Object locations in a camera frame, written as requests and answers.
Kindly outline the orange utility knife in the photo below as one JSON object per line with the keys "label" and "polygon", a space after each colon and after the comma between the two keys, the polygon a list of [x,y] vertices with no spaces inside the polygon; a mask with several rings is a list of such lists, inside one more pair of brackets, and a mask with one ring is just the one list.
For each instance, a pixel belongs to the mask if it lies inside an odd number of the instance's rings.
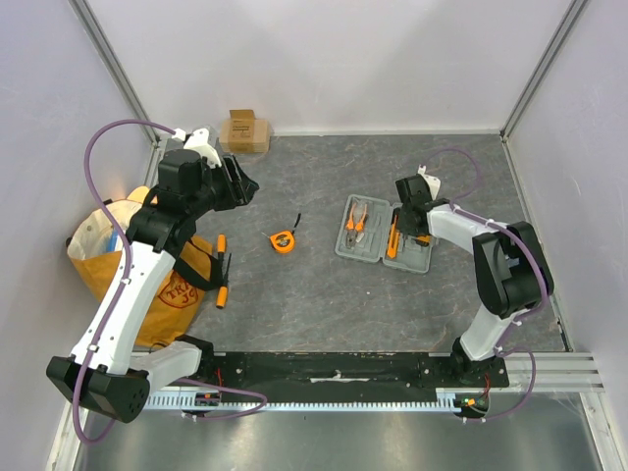
{"label": "orange utility knife", "polygon": [[387,244],[386,257],[389,259],[394,259],[397,255],[400,232],[397,229],[397,221],[398,217],[392,217],[392,224],[390,227],[389,240]]}

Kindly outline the grey plastic tool case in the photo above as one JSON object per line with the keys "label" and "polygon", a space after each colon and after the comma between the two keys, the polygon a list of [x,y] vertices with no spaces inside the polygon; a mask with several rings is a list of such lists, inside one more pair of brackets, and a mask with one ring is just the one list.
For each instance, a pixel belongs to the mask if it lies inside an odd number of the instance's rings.
{"label": "grey plastic tool case", "polygon": [[[368,203],[368,218],[362,235],[358,237],[353,248],[345,246],[346,230],[344,228],[349,209],[355,200]],[[390,227],[393,216],[398,215],[400,203],[351,194],[345,203],[340,231],[335,245],[335,253],[340,257],[365,263],[382,262],[385,266],[414,274],[427,274],[430,268],[432,249],[436,244],[433,240],[429,246],[421,246],[416,237],[400,235],[397,255],[394,259],[386,257]]]}

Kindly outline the orange black screwdriver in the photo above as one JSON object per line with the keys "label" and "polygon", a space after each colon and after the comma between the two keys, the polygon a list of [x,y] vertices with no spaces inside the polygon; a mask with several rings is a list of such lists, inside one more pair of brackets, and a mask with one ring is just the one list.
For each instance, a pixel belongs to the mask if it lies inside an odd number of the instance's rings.
{"label": "orange black screwdriver", "polygon": [[227,238],[224,234],[219,234],[217,237],[216,251],[217,251],[217,258],[220,261],[223,261],[225,257],[225,253],[227,251]]}
{"label": "orange black screwdriver", "polygon": [[224,309],[226,307],[229,295],[229,274],[231,268],[232,254],[229,254],[227,259],[226,268],[223,273],[222,284],[218,289],[218,294],[216,297],[216,307],[218,309]]}

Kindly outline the orange pliers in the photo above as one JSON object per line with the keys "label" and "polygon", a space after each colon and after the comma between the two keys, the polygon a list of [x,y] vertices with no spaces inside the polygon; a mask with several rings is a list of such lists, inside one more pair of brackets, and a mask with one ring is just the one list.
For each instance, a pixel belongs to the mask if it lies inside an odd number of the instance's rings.
{"label": "orange pliers", "polygon": [[364,232],[366,220],[368,218],[368,203],[363,200],[355,200],[349,209],[348,218],[345,223],[345,246],[353,248],[358,237]]}

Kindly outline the orange tape measure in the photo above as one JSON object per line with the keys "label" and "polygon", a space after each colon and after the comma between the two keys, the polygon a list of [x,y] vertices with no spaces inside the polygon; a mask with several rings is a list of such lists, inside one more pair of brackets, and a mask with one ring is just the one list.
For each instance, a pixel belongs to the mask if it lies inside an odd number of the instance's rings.
{"label": "orange tape measure", "polygon": [[288,254],[294,250],[294,233],[301,220],[301,213],[297,214],[295,223],[290,230],[281,231],[269,236],[273,249],[279,254]]}

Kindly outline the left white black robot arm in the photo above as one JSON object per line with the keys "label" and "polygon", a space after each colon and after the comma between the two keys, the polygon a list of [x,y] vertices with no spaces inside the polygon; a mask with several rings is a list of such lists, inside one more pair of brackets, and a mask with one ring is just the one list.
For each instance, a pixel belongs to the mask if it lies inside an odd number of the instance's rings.
{"label": "left white black robot arm", "polygon": [[180,336],[137,361],[131,353],[159,286],[171,271],[184,275],[184,246],[196,222],[210,211],[248,204],[258,184],[233,156],[220,156],[207,128],[171,132],[177,146],[165,152],[153,186],[121,235],[123,252],[115,275],[86,332],[67,356],[54,356],[46,376],[80,408],[128,423],[151,393],[187,378],[212,381],[212,343]]}

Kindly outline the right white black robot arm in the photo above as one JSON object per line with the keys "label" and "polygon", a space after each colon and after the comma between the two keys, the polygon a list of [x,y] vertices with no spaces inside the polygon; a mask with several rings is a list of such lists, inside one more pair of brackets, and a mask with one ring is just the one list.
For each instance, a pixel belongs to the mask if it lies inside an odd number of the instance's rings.
{"label": "right white black robot arm", "polygon": [[455,340],[448,364],[457,384],[472,386],[505,354],[507,335],[542,310],[553,293],[544,252],[531,224],[507,225],[445,198],[435,199],[426,175],[400,179],[395,187],[402,235],[433,236],[473,256],[480,307],[470,327]]}

